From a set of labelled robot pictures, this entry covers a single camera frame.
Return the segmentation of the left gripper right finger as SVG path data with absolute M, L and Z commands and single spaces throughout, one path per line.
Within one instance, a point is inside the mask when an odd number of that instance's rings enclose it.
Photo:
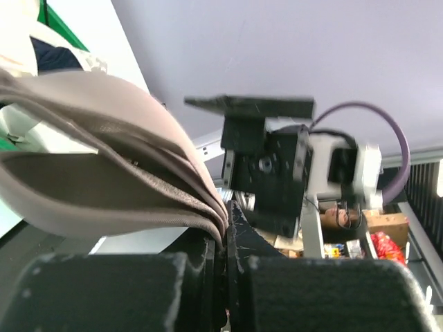
M 413 275 L 378 259 L 290 259 L 228 203 L 233 331 L 438 331 Z

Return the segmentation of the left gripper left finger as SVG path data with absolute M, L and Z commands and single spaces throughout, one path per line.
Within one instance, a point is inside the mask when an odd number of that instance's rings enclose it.
M 157 255 L 44 255 L 6 301 L 2 331 L 213 331 L 215 242 L 180 236 Z

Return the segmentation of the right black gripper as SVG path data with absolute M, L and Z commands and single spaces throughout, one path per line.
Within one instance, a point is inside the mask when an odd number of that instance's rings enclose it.
M 263 119 L 246 118 L 311 120 L 315 100 L 218 95 L 185 97 L 183 102 L 225 117 L 241 117 L 224 121 L 221 137 L 225 151 L 224 187 L 254 196 L 253 207 L 243 209 L 254 228 L 289 238 L 294 236 L 311 167 L 308 128 L 294 124 L 267 131 Z

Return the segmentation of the beige bra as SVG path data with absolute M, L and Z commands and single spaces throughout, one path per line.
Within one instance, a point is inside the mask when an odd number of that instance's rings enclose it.
M 1 154 L 1 198 L 30 224 L 65 237 L 189 227 L 222 244 L 228 213 L 202 157 L 149 93 L 101 72 L 1 72 L 1 99 L 89 154 Z

